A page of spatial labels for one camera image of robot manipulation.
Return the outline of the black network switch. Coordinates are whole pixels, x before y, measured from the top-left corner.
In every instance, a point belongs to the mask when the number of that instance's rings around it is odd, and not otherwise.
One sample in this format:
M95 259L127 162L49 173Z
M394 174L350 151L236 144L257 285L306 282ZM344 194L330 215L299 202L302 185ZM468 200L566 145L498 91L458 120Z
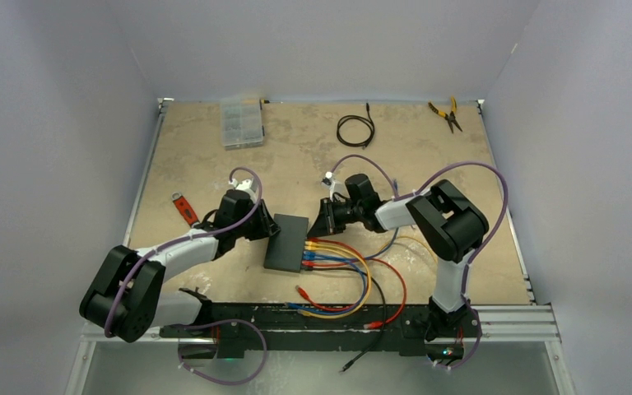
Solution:
M309 219L302 216L276 214L274 221L280 230L269 238L263 267L280 272L301 272Z

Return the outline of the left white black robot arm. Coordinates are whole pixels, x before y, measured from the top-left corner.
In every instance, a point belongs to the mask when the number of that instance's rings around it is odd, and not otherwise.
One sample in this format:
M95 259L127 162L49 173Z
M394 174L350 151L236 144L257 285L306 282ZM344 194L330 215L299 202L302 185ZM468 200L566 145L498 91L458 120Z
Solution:
M164 292L163 285L223 257L239 239L267 239L279 231L262 199L230 189L209 217L177 239L137 250L113 247L84 294L79 314L103 328L106 337L125 342L164 326L181 326L191 336L203 336L212 326L211 301L188 288Z

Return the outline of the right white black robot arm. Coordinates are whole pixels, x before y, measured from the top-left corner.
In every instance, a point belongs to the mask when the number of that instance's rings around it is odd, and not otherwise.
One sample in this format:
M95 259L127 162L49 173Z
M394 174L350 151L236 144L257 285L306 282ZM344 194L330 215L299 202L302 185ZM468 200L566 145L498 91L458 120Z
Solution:
M488 220L450 181L442 179L425 193L401 200L383 200L369 177L354 174L344 182L345 197L332 191L320 201L310 239L337 235L360 223L375 233L414 225L439 258L429 323L441 335L458 328L467 309L467 279L463 273L470 256L481 247Z

